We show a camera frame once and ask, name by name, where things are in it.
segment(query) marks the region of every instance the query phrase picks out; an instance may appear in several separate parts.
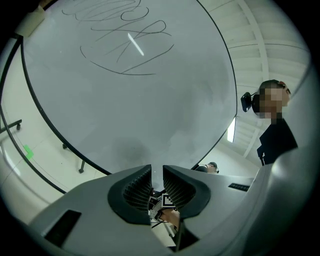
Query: marker scribble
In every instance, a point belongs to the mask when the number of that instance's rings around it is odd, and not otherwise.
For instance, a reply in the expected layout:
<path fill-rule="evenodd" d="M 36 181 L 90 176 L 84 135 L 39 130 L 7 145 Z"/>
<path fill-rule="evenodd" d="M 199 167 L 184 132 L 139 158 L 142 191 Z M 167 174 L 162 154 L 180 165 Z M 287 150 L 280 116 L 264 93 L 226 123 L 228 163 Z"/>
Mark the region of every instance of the marker scribble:
<path fill-rule="evenodd" d="M 72 6 L 62 10 L 65 15 L 73 15 L 80 24 L 92 23 L 90 30 L 97 33 L 92 44 L 79 47 L 83 57 L 102 69 L 129 76 L 155 75 L 154 72 L 138 73 L 135 69 L 155 61 L 174 46 L 173 43 L 150 43 L 171 42 L 172 35 L 165 32 L 167 25 L 163 20 L 146 26 L 149 12 L 149 8 L 142 5 L 142 0 L 73 0 Z M 146 46 L 149 42 L 155 47 L 147 54 L 131 57 L 128 55 L 132 52 L 127 49 L 133 45 L 132 41 Z"/>

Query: green tape on floor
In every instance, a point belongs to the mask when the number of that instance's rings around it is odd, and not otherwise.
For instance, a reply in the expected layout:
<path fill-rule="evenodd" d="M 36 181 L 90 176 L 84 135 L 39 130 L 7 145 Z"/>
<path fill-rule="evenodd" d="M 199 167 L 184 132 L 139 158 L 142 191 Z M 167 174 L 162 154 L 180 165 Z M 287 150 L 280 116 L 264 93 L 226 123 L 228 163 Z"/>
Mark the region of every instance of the green tape on floor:
<path fill-rule="evenodd" d="M 27 152 L 25 157 L 28 160 L 30 160 L 30 158 L 32 158 L 34 156 L 34 153 L 32 152 L 32 150 L 30 149 L 30 147 L 28 145 L 24 145 L 23 147 L 24 147 L 25 151 Z"/>

